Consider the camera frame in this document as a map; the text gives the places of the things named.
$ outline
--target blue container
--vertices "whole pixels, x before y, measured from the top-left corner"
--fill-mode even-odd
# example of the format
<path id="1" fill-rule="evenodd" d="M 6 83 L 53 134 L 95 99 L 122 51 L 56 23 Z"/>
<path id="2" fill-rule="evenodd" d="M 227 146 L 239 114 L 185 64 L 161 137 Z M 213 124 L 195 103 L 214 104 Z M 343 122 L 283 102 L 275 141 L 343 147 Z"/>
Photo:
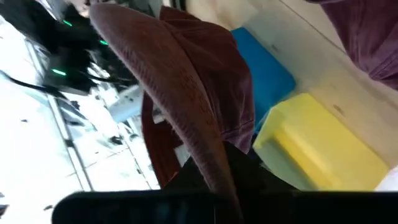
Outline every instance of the blue container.
<path id="1" fill-rule="evenodd" d="M 245 29 L 232 31 L 253 79 L 256 133 L 269 109 L 294 89 L 293 76 Z"/>

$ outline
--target led light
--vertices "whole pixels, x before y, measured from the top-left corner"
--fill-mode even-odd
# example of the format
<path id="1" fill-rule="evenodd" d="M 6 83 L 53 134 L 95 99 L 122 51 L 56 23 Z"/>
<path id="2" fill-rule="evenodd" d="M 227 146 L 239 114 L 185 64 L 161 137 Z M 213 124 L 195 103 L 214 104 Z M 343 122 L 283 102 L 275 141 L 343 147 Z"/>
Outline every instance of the led light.
<path id="1" fill-rule="evenodd" d="M 63 22 L 64 22 L 66 25 L 68 25 L 68 26 L 72 26 L 72 24 L 71 24 L 70 22 L 66 21 L 66 20 L 64 20 Z"/>
<path id="2" fill-rule="evenodd" d="M 51 71 L 53 71 L 54 73 L 57 73 L 59 75 L 63 75 L 63 76 L 67 75 L 65 72 L 57 70 L 57 69 L 51 69 Z"/>

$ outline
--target purple fabric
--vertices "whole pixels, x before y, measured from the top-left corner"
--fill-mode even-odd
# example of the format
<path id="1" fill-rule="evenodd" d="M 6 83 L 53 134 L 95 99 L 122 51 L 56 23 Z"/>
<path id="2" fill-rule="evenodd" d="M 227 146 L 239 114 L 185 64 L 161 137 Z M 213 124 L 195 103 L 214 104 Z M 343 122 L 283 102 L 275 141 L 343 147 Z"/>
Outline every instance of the purple fabric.
<path id="1" fill-rule="evenodd" d="M 398 0 L 308 0 L 322 4 L 355 65 L 398 90 Z"/>

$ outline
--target green light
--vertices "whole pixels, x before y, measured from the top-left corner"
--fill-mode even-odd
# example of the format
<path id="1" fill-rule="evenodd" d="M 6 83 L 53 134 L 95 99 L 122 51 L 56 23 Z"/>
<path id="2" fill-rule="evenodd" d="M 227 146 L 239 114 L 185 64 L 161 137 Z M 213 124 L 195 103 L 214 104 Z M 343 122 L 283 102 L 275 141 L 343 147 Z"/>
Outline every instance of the green light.
<path id="1" fill-rule="evenodd" d="M 54 73 L 57 73 L 59 75 L 63 75 L 63 76 L 67 75 L 65 72 L 57 70 L 57 69 L 51 69 L 51 71 L 53 71 Z"/>
<path id="2" fill-rule="evenodd" d="M 72 26 L 72 24 L 71 24 L 70 22 L 66 21 L 66 20 L 64 20 L 63 22 L 64 22 L 66 25 L 68 25 L 68 26 Z"/>

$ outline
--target yellow container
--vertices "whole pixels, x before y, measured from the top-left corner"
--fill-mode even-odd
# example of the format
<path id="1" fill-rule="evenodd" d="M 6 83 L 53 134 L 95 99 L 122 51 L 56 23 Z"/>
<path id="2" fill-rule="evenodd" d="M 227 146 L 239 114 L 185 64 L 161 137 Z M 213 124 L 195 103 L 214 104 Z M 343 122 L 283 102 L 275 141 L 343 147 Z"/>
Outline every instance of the yellow container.
<path id="1" fill-rule="evenodd" d="M 298 171 L 292 166 L 286 169 L 289 159 L 273 161 L 275 149 L 267 147 L 270 141 L 276 141 L 284 151 L 280 153 L 286 153 L 319 190 L 374 190 L 389 170 L 372 149 L 307 93 L 273 107 L 253 145 L 271 171 L 295 185 L 297 180 L 291 178 Z"/>

